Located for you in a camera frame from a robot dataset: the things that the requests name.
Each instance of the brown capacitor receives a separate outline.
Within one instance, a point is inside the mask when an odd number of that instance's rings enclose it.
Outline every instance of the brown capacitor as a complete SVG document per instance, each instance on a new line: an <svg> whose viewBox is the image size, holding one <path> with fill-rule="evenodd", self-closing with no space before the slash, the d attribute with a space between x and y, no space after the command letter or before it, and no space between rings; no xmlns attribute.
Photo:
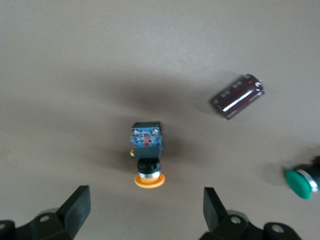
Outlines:
<svg viewBox="0 0 320 240"><path fill-rule="evenodd" d="M265 93L261 82L251 74L243 76L212 99L212 104L226 118L231 119Z"/></svg>

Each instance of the electrolytic capacitor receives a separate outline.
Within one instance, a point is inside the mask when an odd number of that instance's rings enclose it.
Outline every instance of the electrolytic capacitor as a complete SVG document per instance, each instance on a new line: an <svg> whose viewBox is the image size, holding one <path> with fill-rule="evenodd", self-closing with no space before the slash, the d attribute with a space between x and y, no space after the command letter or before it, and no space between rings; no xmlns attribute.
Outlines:
<svg viewBox="0 0 320 240"><path fill-rule="evenodd" d="M216 95L212 104L229 120L264 93L262 83L251 74L247 74Z"/></svg>

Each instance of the gray table surface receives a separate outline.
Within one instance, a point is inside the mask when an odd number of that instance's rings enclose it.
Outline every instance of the gray table surface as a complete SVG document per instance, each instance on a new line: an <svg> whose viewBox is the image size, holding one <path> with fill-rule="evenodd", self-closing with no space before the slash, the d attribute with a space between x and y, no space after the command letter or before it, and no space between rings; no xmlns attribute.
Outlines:
<svg viewBox="0 0 320 240"><path fill-rule="evenodd" d="M228 121L240 75L266 94ZM77 240L196 240L203 188L262 228L319 239L320 193L282 168L320 155L318 0L0 2L0 219L18 226L90 185ZM166 183L135 185L131 126L161 121Z"/></svg>

